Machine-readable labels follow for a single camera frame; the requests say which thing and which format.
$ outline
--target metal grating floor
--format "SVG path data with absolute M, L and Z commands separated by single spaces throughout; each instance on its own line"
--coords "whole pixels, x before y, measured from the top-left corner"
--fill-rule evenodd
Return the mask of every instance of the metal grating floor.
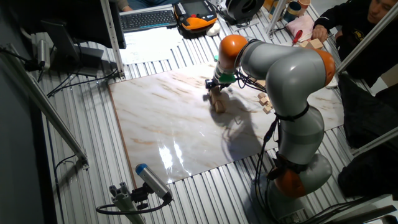
M 313 19 L 318 17 L 312 6 L 307 9 L 307 14 Z M 273 44 L 283 44 L 292 40 L 292 36 L 285 30 L 277 32 L 274 38 L 269 40 L 264 29 L 269 22 L 266 10 L 262 9 L 257 16 L 260 18 L 259 24 L 235 33 Z M 218 54 L 221 39 L 232 34 L 225 22 L 219 20 L 219 23 L 222 27 L 219 35 L 194 35 L 194 39 L 184 39 L 183 43 L 172 49 L 172 60 L 125 65 L 126 80 L 213 60 Z M 283 24 L 278 22 L 277 26 L 281 28 Z M 34 36 L 33 43 L 37 43 L 37 38 L 41 35 L 44 34 Z M 102 45 L 89 42 L 82 46 L 103 49 L 103 60 L 114 61 L 112 50 Z M 325 48 L 339 65 L 336 49 L 332 46 L 332 40 L 329 39 Z M 106 68 L 104 65 L 103 70 L 98 72 L 98 77 L 104 77 L 113 69 L 115 68 Z M 48 93 L 66 78 L 66 74 L 45 74 L 40 85 L 44 92 Z M 69 82 L 74 84 L 92 79 L 71 75 Z M 120 78 L 116 78 L 109 82 L 120 81 Z M 365 88 L 361 82 L 358 82 L 358 85 Z M 60 165 L 57 175 L 60 181 L 61 202 L 57 198 L 54 173 L 51 170 L 58 222 L 63 223 L 62 207 L 65 223 L 129 223 L 124 216 L 106 216 L 95 212 L 97 206 L 111 203 L 111 194 L 108 191 L 110 185 L 126 182 L 130 189 L 133 186 L 106 84 L 91 82 L 77 85 L 60 91 L 50 101 L 79 144 L 85 148 L 90 165 L 88 170 L 83 170 L 75 158 Z M 45 117 L 44 127 L 47 130 Z M 45 137 L 47 152 L 54 156 L 54 163 L 49 156 L 49 164 L 53 166 L 73 153 L 51 124 L 48 128 Z M 318 151 L 332 163 L 333 177 L 321 189 L 304 198 L 308 208 L 299 213 L 302 220 L 330 205 L 346 201 L 336 183 L 340 170 L 352 160 L 342 127 L 327 131 Z M 268 151 L 268 155 L 274 156 L 275 151 Z M 257 155 L 169 184 L 175 201 L 161 211 L 144 215 L 147 223 L 268 223 L 249 196 L 255 161 Z M 265 161 L 265 170 L 271 168 L 270 161 Z M 150 207 L 156 207 L 160 202 L 157 197 L 150 197 L 148 203 Z

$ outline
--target small wooden block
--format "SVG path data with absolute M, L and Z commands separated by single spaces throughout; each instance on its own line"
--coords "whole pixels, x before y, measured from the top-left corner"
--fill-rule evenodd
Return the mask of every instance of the small wooden block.
M 311 40 L 306 46 L 306 48 L 313 48 L 313 49 L 318 49 L 318 50 L 322 49 L 322 47 L 323 47 L 323 44 L 320 42 L 319 39 Z
M 216 110 L 216 113 L 224 113 L 226 111 L 226 108 L 221 101 L 216 101 L 214 109 Z
M 257 80 L 257 84 L 260 84 L 260 86 L 266 87 L 266 81 L 265 80 Z
M 261 98 L 260 101 L 259 101 L 259 103 L 261 104 L 261 106 L 264 106 L 267 102 L 268 102 L 268 101 L 267 101 L 267 98 L 266 98 L 266 97 Z
M 214 105 L 217 101 L 222 101 L 220 89 L 218 87 L 214 87 L 209 91 L 211 104 Z
M 266 105 L 272 108 L 272 103 L 271 103 L 271 101 L 267 101 Z
M 304 41 L 300 44 L 300 47 L 306 47 L 308 45 L 309 41 Z
M 212 95 L 216 95 L 216 96 L 221 95 L 220 88 L 218 88 L 218 86 L 213 87 L 212 89 L 210 89 L 209 95 L 210 96 L 212 96 Z
M 272 110 L 272 108 L 266 105 L 262 110 L 268 114 Z
M 264 98 L 264 97 L 266 97 L 267 95 L 265 94 L 265 93 L 259 93 L 258 95 L 257 95 L 257 97 L 259 98 L 259 99 L 261 99 L 261 98 Z

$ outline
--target desk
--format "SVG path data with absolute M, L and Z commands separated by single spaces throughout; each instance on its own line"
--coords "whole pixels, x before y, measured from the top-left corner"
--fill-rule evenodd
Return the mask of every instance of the desk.
M 307 9 L 307 13 L 314 19 L 318 17 L 311 6 Z M 269 22 L 268 13 L 262 9 L 257 16 L 261 18 L 261 23 L 236 33 L 274 44 L 291 41 L 291 35 L 284 30 L 276 33 L 274 39 L 267 39 L 264 27 Z M 174 56 L 172 60 L 125 65 L 126 80 L 212 61 L 213 56 L 218 54 L 218 45 L 221 39 L 232 34 L 231 29 L 223 21 L 219 22 L 222 27 L 219 35 L 216 37 L 193 35 L 196 38 L 184 39 L 183 43 L 172 49 Z M 283 25 L 278 23 L 277 26 L 281 28 Z M 103 59 L 113 60 L 112 50 L 106 49 L 102 45 L 88 42 L 82 46 L 103 49 L 105 50 Z M 325 48 L 332 53 L 336 62 L 340 63 L 336 50 L 329 44 L 325 44 Z M 105 67 L 104 70 L 98 72 L 98 76 L 105 76 L 110 69 L 114 68 Z M 66 77 L 66 74 L 44 76 L 40 85 L 44 92 L 48 93 Z M 90 77 L 77 77 L 72 80 L 72 83 L 91 79 Z M 117 78 L 110 80 L 109 84 L 120 81 L 123 80 Z M 339 95 L 338 90 L 333 90 L 333 92 L 337 96 Z M 76 136 L 79 144 L 86 149 L 90 163 L 90 168 L 87 171 L 74 167 L 72 162 L 75 162 L 75 159 L 70 159 L 72 162 L 62 164 L 58 168 L 58 178 L 62 177 L 60 188 L 65 219 L 70 222 L 77 220 L 76 223 L 128 223 L 124 217 L 108 217 L 95 212 L 95 207 L 111 203 L 111 195 L 108 191 L 110 185 L 118 186 L 120 182 L 125 181 L 130 189 L 134 186 L 108 87 L 96 82 L 77 85 L 71 90 L 65 89 L 57 93 L 50 100 L 65 124 Z M 50 132 L 45 132 L 47 151 L 51 155 L 50 133 L 55 151 L 55 163 L 57 163 L 73 153 L 53 127 L 49 128 Z M 303 198 L 309 206 L 305 213 L 299 213 L 302 220 L 330 205 L 349 201 L 342 196 L 336 182 L 340 170 L 353 158 L 348 151 L 349 146 L 346 143 L 342 127 L 325 132 L 319 152 L 331 162 L 333 175 L 322 188 Z M 274 157 L 274 154 L 275 150 L 268 151 L 267 170 L 271 168 L 269 158 Z M 250 156 L 169 184 L 175 201 L 172 202 L 171 207 L 145 214 L 147 222 L 167 224 L 249 223 L 248 217 L 250 217 L 254 219 L 252 223 L 264 223 L 266 219 L 262 217 L 260 211 L 254 208 L 255 203 L 248 193 L 254 178 L 253 170 L 257 158 L 256 155 Z M 55 201 L 55 203 L 59 217 L 58 202 Z M 150 207 L 156 207 L 160 202 L 155 195 L 151 195 L 147 203 Z
M 194 65 L 109 86 L 132 170 L 146 163 L 165 183 L 253 156 L 261 151 L 275 114 L 265 114 L 259 91 L 223 89 L 227 111 L 216 114 L 205 80 L 216 63 Z M 325 131 L 343 124 L 343 105 L 332 90 L 308 97 L 323 116 Z M 277 147 L 271 140 L 266 149 Z M 137 186 L 143 181 L 135 173 Z

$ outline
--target person's hand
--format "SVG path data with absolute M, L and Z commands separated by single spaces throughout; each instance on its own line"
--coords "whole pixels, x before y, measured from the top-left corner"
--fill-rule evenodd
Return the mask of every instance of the person's hand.
M 320 42 L 324 43 L 328 36 L 328 30 L 323 25 L 316 25 L 314 30 L 312 30 L 311 39 L 319 39 Z
M 130 6 L 126 6 L 122 9 L 123 12 L 128 12 L 128 11 L 132 11 L 132 8 L 130 8 Z

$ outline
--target marble surface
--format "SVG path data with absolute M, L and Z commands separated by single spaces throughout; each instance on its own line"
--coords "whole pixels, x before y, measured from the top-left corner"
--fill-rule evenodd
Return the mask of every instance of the marble surface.
M 223 89 L 227 111 L 210 106 L 205 79 L 214 64 L 202 64 L 109 86 L 132 170 L 146 163 L 170 183 L 258 153 L 275 119 L 258 103 L 258 91 Z M 325 130 L 343 124 L 343 106 L 326 88 L 308 97 Z M 267 149 L 277 147 L 271 140 Z M 137 186 L 143 181 L 133 172 Z

